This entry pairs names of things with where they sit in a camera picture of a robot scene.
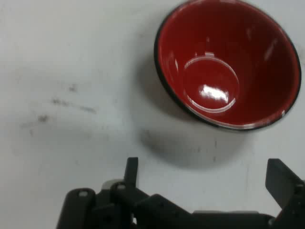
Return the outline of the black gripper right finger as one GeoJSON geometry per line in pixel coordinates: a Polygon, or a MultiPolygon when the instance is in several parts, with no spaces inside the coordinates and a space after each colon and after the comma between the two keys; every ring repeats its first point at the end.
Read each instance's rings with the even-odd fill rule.
{"type": "Polygon", "coordinates": [[[280,159],[269,159],[265,187],[281,211],[269,221],[272,229],[305,228],[305,182],[280,159]]]}

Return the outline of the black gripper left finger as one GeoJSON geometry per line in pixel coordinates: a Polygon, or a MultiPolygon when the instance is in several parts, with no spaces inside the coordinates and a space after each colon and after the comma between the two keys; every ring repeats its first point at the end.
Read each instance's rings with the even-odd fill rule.
{"type": "Polygon", "coordinates": [[[136,187],[138,158],[127,159],[124,178],[95,193],[70,191],[64,200],[59,229],[186,229],[191,215],[160,195],[136,187]]]}

